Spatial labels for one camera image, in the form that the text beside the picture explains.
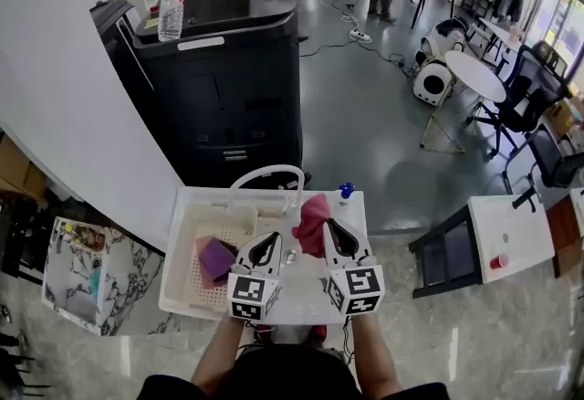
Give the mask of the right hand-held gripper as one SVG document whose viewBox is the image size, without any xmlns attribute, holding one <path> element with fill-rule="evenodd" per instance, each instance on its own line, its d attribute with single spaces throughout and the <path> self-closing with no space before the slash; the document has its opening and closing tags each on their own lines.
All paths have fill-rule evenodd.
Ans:
<svg viewBox="0 0 584 400">
<path fill-rule="evenodd" d="M 385 294 L 385 282 L 367 236 L 349 223 L 331 218 L 323 225 L 323 238 L 326 294 L 332 306 L 342 316 L 376 311 Z"/>
</svg>

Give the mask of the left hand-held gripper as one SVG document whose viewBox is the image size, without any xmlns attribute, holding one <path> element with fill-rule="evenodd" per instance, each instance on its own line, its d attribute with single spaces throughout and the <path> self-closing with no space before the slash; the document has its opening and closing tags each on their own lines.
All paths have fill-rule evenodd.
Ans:
<svg viewBox="0 0 584 400">
<path fill-rule="evenodd" d="M 266 278 L 279 274 L 282 255 L 282 236 L 266 232 L 254 237 L 239 249 L 235 264 L 250 272 L 262 272 Z M 230 273 L 227 281 L 227 309 L 233 318 L 263 321 L 278 299 L 277 279 L 265 279 Z"/>
</svg>

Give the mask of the red cloth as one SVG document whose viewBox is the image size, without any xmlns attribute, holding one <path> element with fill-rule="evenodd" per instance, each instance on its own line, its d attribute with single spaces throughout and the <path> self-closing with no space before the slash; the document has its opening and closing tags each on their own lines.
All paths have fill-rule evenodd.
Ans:
<svg viewBox="0 0 584 400">
<path fill-rule="evenodd" d="M 314 258 L 324 258 L 323 226 L 330 219 L 330 209 L 324 194 L 309 198 L 300 208 L 300 224 L 292 228 L 302 253 Z"/>
</svg>

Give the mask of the cream perforated basket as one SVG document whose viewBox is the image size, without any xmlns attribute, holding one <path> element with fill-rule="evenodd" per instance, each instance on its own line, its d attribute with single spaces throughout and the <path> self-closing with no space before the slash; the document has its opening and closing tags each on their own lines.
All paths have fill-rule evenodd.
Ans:
<svg viewBox="0 0 584 400">
<path fill-rule="evenodd" d="M 164 260 L 159 306 L 162 310 L 202 319 L 217 319 L 226 310 L 226 286 L 206 288 L 198 243 L 217 238 L 240 248 L 255 236 L 256 208 L 188 204 L 176 206 Z"/>
</svg>

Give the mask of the person's right forearm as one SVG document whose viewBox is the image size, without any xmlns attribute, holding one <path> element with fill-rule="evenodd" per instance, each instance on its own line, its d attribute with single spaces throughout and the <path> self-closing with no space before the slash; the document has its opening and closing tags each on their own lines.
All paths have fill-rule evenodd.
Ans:
<svg viewBox="0 0 584 400">
<path fill-rule="evenodd" d="M 357 379 L 368 400 L 381 400 L 402 390 L 375 314 L 363 314 L 351 321 Z"/>
</svg>

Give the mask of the person's left forearm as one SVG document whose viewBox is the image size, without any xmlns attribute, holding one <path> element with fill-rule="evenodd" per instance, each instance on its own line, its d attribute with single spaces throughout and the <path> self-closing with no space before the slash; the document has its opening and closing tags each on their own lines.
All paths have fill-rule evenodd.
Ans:
<svg viewBox="0 0 584 400">
<path fill-rule="evenodd" d="M 244 326 L 242 320 L 225 314 L 197 364 L 191 382 L 207 396 L 214 396 L 219 384 L 233 369 Z"/>
</svg>

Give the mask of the brown cardboard box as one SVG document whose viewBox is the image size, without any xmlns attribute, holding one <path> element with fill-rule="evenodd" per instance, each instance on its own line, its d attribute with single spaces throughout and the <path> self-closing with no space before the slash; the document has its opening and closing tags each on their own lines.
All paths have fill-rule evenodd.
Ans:
<svg viewBox="0 0 584 400">
<path fill-rule="evenodd" d="M 578 98 L 563 98 L 545 111 L 551 130 L 562 137 L 577 125 L 584 128 L 584 102 Z"/>
<path fill-rule="evenodd" d="M 46 191 L 46 175 L 0 132 L 0 192 L 41 200 Z"/>
</svg>

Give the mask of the white sink unit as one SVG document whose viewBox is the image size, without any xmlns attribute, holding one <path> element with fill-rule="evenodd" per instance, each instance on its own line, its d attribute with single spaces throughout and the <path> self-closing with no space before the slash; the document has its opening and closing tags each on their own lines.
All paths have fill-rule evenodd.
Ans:
<svg viewBox="0 0 584 400">
<path fill-rule="evenodd" d="M 182 187 L 177 191 L 176 206 L 209 204 L 227 209 L 228 190 L 220 188 Z M 294 191 L 239 189 L 235 195 L 237 205 L 256 208 L 277 208 L 296 195 Z M 314 192 L 303 193 L 301 202 L 314 196 Z M 293 250 L 293 260 L 282 258 L 279 272 L 281 291 L 274 307 L 266 317 L 269 325 L 319 325 L 341 324 L 344 319 L 332 306 L 325 291 L 326 264 L 324 260 L 303 254 L 299 243 L 292 237 L 291 229 L 299 223 L 299 210 L 290 208 L 284 219 L 262 219 L 258 217 L 255 237 L 269 231 L 277 231 L 283 238 L 283 249 Z"/>
</svg>

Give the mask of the blue-capped soap pump bottle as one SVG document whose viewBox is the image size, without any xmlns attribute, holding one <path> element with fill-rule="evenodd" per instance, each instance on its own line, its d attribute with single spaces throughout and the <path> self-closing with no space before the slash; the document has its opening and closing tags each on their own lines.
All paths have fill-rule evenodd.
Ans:
<svg viewBox="0 0 584 400">
<path fill-rule="evenodd" d="M 343 208 L 345 206 L 348 206 L 349 200 L 354 192 L 355 192 L 354 183 L 346 182 L 342 184 L 337 191 L 338 197 L 336 207 Z"/>
</svg>

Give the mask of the white curved faucet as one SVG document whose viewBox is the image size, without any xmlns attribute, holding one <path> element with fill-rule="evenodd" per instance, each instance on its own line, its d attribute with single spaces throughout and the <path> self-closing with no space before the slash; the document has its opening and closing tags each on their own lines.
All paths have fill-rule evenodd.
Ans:
<svg viewBox="0 0 584 400">
<path fill-rule="evenodd" d="M 300 168 L 293 166 L 293 165 L 288 165 L 288 164 L 275 164 L 275 165 L 261 167 L 261 168 L 253 170 L 250 173 L 247 173 L 247 174 L 241 176 L 236 181 L 234 181 L 232 183 L 232 185 L 230 186 L 229 192 L 228 192 L 227 210 L 229 212 L 232 212 L 233 209 L 235 208 L 236 191 L 242 185 L 245 185 L 249 181 L 252 181 L 258 177 L 265 176 L 268 174 L 274 174 L 274 173 L 291 173 L 291 174 L 295 174 L 297 176 L 296 195 L 294 196 L 293 199 L 290 199 L 283 206 L 281 212 L 283 214 L 285 214 L 287 212 L 287 210 L 290 208 L 296 208 L 296 210 L 299 210 L 299 208 L 301 207 L 301 204 L 302 204 L 301 200 L 302 200 L 302 196 L 303 196 L 303 192 L 304 192 L 305 174 Z"/>
</svg>

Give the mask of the person's black shirt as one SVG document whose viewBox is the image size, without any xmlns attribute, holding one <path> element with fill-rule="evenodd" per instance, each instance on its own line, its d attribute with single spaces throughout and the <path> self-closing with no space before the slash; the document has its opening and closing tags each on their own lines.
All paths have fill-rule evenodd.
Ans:
<svg viewBox="0 0 584 400">
<path fill-rule="evenodd" d="M 137 400 L 370 400 L 339 357 L 298 344 L 242 354 L 213 394 L 182 378 L 147 377 Z"/>
</svg>

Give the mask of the marble pattern sink cabinet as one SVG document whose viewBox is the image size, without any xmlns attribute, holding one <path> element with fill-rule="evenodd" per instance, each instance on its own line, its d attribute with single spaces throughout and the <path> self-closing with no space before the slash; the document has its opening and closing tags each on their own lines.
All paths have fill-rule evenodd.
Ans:
<svg viewBox="0 0 584 400">
<path fill-rule="evenodd" d="M 62 251 L 56 253 L 57 231 L 61 222 L 88 226 L 105 235 L 100 252 L 73 244 L 68 236 Z M 89 277 L 100 269 L 99 311 L 89 295 Z M 51 230 L 41 301 L 65 319 L 98 336 L 118 334 L 130 312 L 161 275 L 159 254 L 112 227 L 97 226 L 57 217 Z"/>
</svg>

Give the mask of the large black copier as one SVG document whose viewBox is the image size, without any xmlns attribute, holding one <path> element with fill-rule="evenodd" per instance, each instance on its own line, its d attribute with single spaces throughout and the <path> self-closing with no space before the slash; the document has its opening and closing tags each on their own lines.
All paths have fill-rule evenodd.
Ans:
<svg viewBox="0 0 584 400">
<path fill-rule="evenodd" d="M 132 45 L 185 184 L 302 164 L 297 0 L 184 0 L 178 39 Z"/>
</svg>

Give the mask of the teal cloth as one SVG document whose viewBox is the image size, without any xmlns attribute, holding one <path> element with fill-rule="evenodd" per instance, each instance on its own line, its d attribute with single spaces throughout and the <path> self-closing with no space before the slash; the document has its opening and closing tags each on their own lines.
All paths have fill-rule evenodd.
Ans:
<svg viewBox="0 0 584 400">
<path fill-rule="evenodd" d="M 99 283 L 100 283 L 101 270 L 94 269 L 89 277 L 89 295 L 91 300 L 96 307 L 96 311 L 99 311 Z"/>
</svg>

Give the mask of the white side table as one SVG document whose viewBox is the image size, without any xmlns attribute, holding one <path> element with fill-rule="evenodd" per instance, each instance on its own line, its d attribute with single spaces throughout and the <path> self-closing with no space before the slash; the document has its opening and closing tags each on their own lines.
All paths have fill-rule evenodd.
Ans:
<svg viewBox="0 0 584 400">
<path fill-rule="evenodd" d="M 411 242 L 419 287 L 415 299 L 483 285 L 514 275 L 554 256 L 552 237 L 543 205 L 533 196 L 517 210 L 519 195 L 473 196 L 439 225 Z M 506 268 L 492 270 L 489 262 L 507 254 Z"/>
</svg>

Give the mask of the amber liquid bottle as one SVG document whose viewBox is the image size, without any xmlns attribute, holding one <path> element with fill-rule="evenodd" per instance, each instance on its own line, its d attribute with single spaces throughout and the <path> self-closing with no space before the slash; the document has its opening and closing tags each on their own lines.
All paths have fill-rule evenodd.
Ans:
<svg viewBox="0 0 584 400">
<path fill-rule="evenodd" d="M 100 252 L 105 247 L 105 235 L 88 226 L 65 225 L 65 233 L 69 240 L 89 250 Z"/>
</svg>

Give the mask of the black faucet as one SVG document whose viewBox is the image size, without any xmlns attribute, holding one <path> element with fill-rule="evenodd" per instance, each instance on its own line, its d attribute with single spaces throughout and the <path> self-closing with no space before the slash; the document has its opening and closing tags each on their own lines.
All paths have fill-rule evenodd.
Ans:
<svg viewBox="0 0 584 400">
<path fill-rule="evenodd" d="M 512 207 L 517 210 L 523 204 L 528 203 L 532 214 L 535 214 L 537 209 L 533 199 L 538 198 L 537 190 L 534 186 L 530 186 L 522 195 L 512 202 Z"/>
</svg>

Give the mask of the white round backpack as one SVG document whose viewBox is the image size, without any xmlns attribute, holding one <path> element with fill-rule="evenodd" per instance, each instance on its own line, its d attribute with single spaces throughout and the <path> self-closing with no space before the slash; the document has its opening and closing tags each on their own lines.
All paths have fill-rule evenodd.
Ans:
<svg viewBox="0 0 584 400">
<path fill-rule="evenodd" d="M 419 100 L 437 107 L 449 93 L 452 81 L 453 74 L 447 65 L 438 59 L 431 60 L 419 69 L 412 92 Z"/>
</svg>

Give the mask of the round white table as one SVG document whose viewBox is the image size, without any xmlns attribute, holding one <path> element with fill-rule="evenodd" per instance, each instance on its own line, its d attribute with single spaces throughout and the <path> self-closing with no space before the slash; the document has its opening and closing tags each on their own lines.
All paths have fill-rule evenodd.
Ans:
<svg viewBox="0 0 584 400">
<path fill-rule="evenodd" d="M 492 102 L 503 101 L 506 97 L 505 90 L 500 78 L 487 65 L 464 52 L 453 50 L 446 52 L 442 67 L 448 70 L 450 78 L 444 84 L 444 90 L 435 104 L 433 113 L 430 115 L 420 140 L 420 147 L 426 151 L 437 153 L 465 154 L 466 149 L 463 144 L 440 117 L 446 99 L 453 93 L 455 84 L 461 82 L 477 95 L 476 102 L 470 105 L 472 113 L 475 112 L 478 104 L 483 103 L 485 100 Z M 430 144 L 429 133 L 434 125 L 450 142 L 449 147 Z"/>
</svg>

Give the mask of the wooden vanity cabinet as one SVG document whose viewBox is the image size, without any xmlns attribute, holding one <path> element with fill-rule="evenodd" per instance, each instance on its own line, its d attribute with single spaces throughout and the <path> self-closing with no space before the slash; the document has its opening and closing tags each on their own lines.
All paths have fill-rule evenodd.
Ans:
<svg viewBox="0 0 584 400">
<path fill-rule="evenodd" d="M 559 279 L 584 258 L 584 187 L 571 189 L 546 214 L 554 248 L 554 275 Z"/>
</svg>

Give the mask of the black metal table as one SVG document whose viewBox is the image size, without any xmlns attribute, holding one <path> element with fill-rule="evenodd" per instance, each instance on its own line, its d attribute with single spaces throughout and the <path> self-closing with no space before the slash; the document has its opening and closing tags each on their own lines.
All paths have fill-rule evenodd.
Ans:
<svg viewBox="0 0 584 400">
<path fill-rule="evenodd" d="M 60 202 L 48 192 L 36 201 L 24 195 L 0 194 L 0 271 L 39 286 Z"/>
</svg>

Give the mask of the black mesh office chair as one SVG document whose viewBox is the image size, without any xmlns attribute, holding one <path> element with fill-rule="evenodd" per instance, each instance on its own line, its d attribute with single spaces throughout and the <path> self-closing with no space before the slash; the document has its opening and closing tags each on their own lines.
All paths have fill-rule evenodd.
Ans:
<svg viewBox="0 0 584 400">
<path fill-rule="evenodd" d="M 538 41 L 532 47 L 537 55 L 544 61 L 546 67 L 564 78 L 567 71 L 567 63 L 559 53 L 544 40 Z"/>
<path fill-rule="evenodd" d="M 511 132 L 532 132 L 546 109 L 568 96 L 566 78 L 561 78 L 545 66 L 532 49 L 523 45 L 516 56 L 511 74 L 503 82 L 506 97 L 490 110 L 479 103 L 467 124 L 476 121 L 495 129 L 495 148 L 487 155 L 493 159 L 499 154 L 501 138 L 514 143 Z"/>
</svg>

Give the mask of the clear plastic water bottle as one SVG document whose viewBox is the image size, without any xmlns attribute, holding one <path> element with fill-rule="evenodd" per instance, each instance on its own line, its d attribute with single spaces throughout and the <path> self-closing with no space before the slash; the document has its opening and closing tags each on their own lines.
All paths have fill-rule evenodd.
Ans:
<svg viewBox="0 0 584 400">
<path fill-rule="evenodd" d="M 183 29 L 184 0 L 161 0 L 158 39 L 167 42 L 179 39 Z"/>
</svg>

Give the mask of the white rectangular desk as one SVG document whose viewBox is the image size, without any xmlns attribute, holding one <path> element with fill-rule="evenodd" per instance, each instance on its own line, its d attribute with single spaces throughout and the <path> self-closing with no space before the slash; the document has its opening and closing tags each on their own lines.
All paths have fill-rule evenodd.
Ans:
<svg viewBox="0 0 584 400">
<path fill-rule="evenodd" d="M 470 31 L 468 41 L 471 41 L 474 36 L 479 36 L 485 42 L 481 48 L 476 50 L 475 55 L 491 67 L 504 59 L 502 53 L 513 52 L 517 54 L 523 44 L 523 34 L 517 26 L 506 29 L 483 17 L 479 18 L 478 24 L 470 26 Z"/>
</svg>

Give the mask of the clothes rack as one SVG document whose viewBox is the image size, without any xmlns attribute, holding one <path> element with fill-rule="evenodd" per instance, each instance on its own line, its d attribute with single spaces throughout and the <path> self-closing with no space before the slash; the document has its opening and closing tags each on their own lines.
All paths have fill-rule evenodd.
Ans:
<svg viewBox="0 0 584 400">
<path fill-rule="evenodd" d="M 489 0 L 491 17 L 498 20 L 508 19 L 513 24 L 518 24 L 525 0 Z"/>
</svg>

